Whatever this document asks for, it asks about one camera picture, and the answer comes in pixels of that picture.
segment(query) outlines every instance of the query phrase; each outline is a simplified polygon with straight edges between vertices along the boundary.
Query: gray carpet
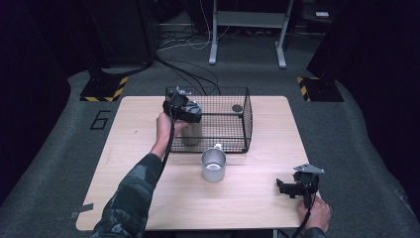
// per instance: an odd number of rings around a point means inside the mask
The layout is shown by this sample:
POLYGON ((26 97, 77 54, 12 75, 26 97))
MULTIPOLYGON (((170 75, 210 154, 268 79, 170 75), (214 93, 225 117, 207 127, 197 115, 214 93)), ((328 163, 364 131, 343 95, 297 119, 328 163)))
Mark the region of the gray carpet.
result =
MULTIPOLYGON (((305 70, 319 39, 293 38, 285 53, 287 69, 277 66, 270 37, 231 39, 221 43, 217 64, 209 65, 210 47, 198 51, 178 47, 158 52, 163 60, 214 80, 220 86, 247 86, 251 95, 283 95, 289 100, 309 162, 326 173, 320 192, 334 206, 329 237, 420 237, 419 222, 404 192, 371 145, 364 117, 352 95, 338 83, 343 103, 305 102, 296 81, 305 70), (181 60, 194 63, 171 61, 181 60)), ((122 71, 125 68, 113 69, 122 71)), ((0 208, 0 237, 89 237, 75 228, 77 211, 101 156, 119 103, 81 102, 89 76, 68 79, 71 96, 48 140, 0 208), (109 117, 104 130, 89 130, 100 110, 109 117)), ((132 75, 122 97, 161 95, 169 85, 187 85, 159 62, 132 75)), ((270 237, 266 231, 242 231, 237 237, 270 237)), ((177 232, 177 237, 226 237, 221 232, 177 232)))

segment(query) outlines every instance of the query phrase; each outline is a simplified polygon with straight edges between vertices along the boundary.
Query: wire basket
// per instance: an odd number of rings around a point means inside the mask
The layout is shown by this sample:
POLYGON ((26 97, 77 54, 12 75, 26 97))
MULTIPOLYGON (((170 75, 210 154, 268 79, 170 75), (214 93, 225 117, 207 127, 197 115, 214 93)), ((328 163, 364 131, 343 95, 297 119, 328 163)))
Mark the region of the wire basket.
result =
MULTIPOLYGON (((222 144, 225 153, 246 153, 253 134, 253 110, 247 87, 180 87, 200 104, 200 123, 191 124, 172 141, 171 152, 202 153, 222 144)), ((166 88, 166 99, 176 87, 166 88)))

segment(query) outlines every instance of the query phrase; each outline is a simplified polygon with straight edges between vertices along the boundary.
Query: wooden table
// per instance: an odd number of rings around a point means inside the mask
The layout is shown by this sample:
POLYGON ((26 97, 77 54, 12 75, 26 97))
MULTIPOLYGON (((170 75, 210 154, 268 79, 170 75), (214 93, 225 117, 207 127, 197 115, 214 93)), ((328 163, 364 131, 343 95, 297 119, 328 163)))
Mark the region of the wooden table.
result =
MULTIPOLYGON (((93 230, 124 175, 150 151, 163 96, 122 99, 76 227, 93 230)), ((254 126, 246 154, 228 154, 226 174, 201 176, 200 154, 169 155, 157 184, 147 230, 277 229, 300 225, 297 202, 275 179, 294 183, 293 167, 308 163, 290 106, 282 96, 251 96, 254 126)))

